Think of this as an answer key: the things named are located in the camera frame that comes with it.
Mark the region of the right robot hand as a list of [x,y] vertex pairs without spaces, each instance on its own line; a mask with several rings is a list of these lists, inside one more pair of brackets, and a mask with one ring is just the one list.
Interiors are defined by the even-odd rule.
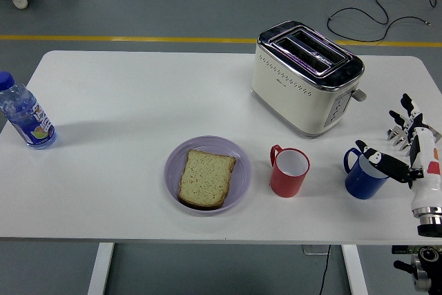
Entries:
[[412,211],[415,216],[425,210],[441,213],[441,169],[435,136],[409,95],[403,94],[401,105],[408,118],[394,111],[390,111],[390,115],[410,147],[408,164],[369,147],[361,140],[357,140],[356,145],[375,169],[409,185],[414,192]]

